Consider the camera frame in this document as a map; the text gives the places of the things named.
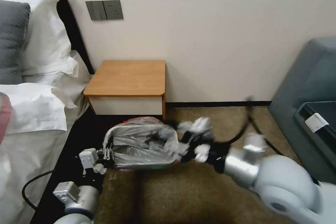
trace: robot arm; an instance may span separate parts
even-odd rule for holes
[[[206,118],[200,118],[194,124],[184,124],[184,127],[181,162],[195,159],[211,164],[216,172],[225,173],[242,188],[257,194],[272,211],[300,224],[335,222],[336,186],[322,182],[315,184],[308,172],[288,157],[263,157],[266,144],[262,135],[248,134],[243,149],[237,149],[228,142],[214,142]],[[97,160],[98,154],[109,159],[106,152],[109,149],[81,152],[84,173],[91,168],[95,173],[105,173],[108,166],[97,164]],[[58,185],[54,194],[65,204],[65,212],[69,214],[57,224],[90,223],[99,195],[94,187],[78,188],[71,182],[64,182]]]

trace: light switch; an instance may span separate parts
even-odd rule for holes
[[[107,19],[102,1],[88,1],[85,3],[91,20],[96,21]]]
[[[85,3],[93,21],[124,19],[120,0],[87,1]]]

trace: black cable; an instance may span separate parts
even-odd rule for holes
[[[248,126],[249,126],[249,121],[247,120],[246,123],[243,125],[242,129],[239,131],[239,133],[234,138],[232,138],[230,141],[227,141],[226,143],[233,144],[234,142],[236,142],[239,138],[241,138],[244,135]]]
[[[245,124],[243,125],[242,129],[239,131],[239,133],[234,137],[232,138],[230,141],[227,141],[226,143],[227,144],[232,144],[234,142],[236,142],[238,139],[240,139],[244,133],[246,132],[247,130],[247,127],[249,126],[249,124],[251,124],[254,128],[254,130],[260,134],[260,135],[263,135],[263,133],[260,131],[258,125],[256,124],[256,122],[253,120],[253,117],[252,117],[252,107],[251,106],[247,106],[246,107],[246,116],[247,116],[247,120],[245,122]],[[266,138],[264,138],[266,144],[272,149],[274,150],[275,153],[277,153],[278,155],[281,155],[283,156],[283,154],[281,153],[281,151],[279,151],[273,144],[271,144],[270,141],[268,141]]]
[[[36,207],[36,206],[35,206],[35,205],[34,205],[34,204],[27,198],[27,196],[26,196],[26,192],[25,192],[26,187],[27,187],[31,182],[35,181],[36,179],[39,179],[39,178],[41,178],[41,177],[43,177],[43,176],[45,176],[45,175],[48,175],[48,174],[54,172],[55,170],[56,170],[56,169],[47,171],[47,172],[45,172],[45,173],[42,173],[42,174],[36,176],[35,178],[32,178],[32,179],[29,180],[29,181],[23,186],[23,188],[22,188],[21,194],[22,194],[23,199],[24,199],[24,200],[27,202],[27,204],[28,204],[31,208],[33,208],[35,211],[37,210],[37,207]]]

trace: black baseboard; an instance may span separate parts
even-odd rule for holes
[[[166,103],[167,108],[175,107],[245,107],[245,106],[269,106],[271,101],[214,101],[214,102],[177,102]]]

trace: gray sofa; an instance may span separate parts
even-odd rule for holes
[[[319,142],[312,139],[317,133],[312,135],[300,124],[296,112],[304,103],[335,100],[336,37],[314,38],[302,49],[269,110],[307,171],[330,183],[336,183],[336,162],[321,151]]]

